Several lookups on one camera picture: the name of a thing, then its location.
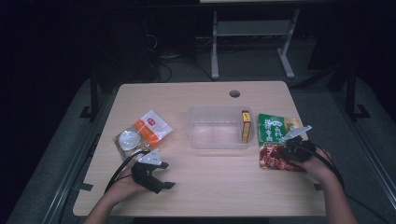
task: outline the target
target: snack bag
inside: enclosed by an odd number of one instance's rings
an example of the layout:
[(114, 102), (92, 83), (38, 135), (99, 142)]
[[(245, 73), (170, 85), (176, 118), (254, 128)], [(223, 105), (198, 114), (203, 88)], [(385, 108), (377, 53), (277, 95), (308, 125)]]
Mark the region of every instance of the snack bag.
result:
[(150, 150), (172, 131), (160, 116), (150, 110), (113, 140), (120, 154), (128, 157), (137, 149)]
[(271, 170), (304, 171), (285, 160), (278, 150), (284, 146), (282, 137), (289, 132), (290, 128), (302, 127), (298, 119), (283, 118), (278, 116), (259, 114), (258, 136), (260, 150), (260, 167)]

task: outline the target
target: left hand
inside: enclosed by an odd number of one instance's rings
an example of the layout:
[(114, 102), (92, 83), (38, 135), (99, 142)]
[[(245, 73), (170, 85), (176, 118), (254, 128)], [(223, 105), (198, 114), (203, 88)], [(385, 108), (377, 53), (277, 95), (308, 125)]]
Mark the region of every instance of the left hand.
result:
[(125, 168), (125, 170), (119, 174), (118, 179), (119, 180), (116, 181), (104, 195), (104, 200), (112, 205), (116, 205), (127, 198), (130, 198), (137, 192), (147, 190), (143, 186), (134, 182), (132, 179), (131, 167)]

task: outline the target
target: right hand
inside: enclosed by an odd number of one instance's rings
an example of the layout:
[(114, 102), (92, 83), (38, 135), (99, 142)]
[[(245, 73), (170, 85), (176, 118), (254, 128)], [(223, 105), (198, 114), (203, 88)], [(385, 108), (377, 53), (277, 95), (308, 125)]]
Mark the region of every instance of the right hand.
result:
[[(329, 163), (332, 163), (329, 159), (331, 158), (329, 152), (324, 152), (320, 148), (317, 148), (316, 152), (319, 154), (319, 156), (323, 157)], [(308, 161), (305, 162), (293, 161), (293, 163), (303, 167), (308, 172), (308, 174), (311, 175), (312, 178), (316, 179), (319, 183), (326, 180), (330, 176), (334, 176), (333, 172), (329, 169), (329, 167), (327, 167), (325, 163), (320, 161), (315, 156), (312, 156)]]

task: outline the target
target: clear plastic container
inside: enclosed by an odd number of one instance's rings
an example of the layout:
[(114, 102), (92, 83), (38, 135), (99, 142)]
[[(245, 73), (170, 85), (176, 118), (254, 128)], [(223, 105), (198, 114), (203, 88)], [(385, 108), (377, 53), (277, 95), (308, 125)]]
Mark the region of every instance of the clear plastic container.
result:
[[(242, 143), (243, 110), (247, 110), (250, 114), (250, 130), (247, 143)], [(187, 134), (192, 148), (247, 148), (254, 137), (254, 133), (253, 114), (247, 106), (197, 105), (189, 108)]]

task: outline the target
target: round hole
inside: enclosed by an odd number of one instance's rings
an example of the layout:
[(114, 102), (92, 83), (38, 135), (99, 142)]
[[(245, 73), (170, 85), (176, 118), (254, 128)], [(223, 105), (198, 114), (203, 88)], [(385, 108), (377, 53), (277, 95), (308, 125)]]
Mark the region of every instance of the round hole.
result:
[(238, 98), (241, 95), (239, 91), (230, 91), (230, 96), (233, 98)]

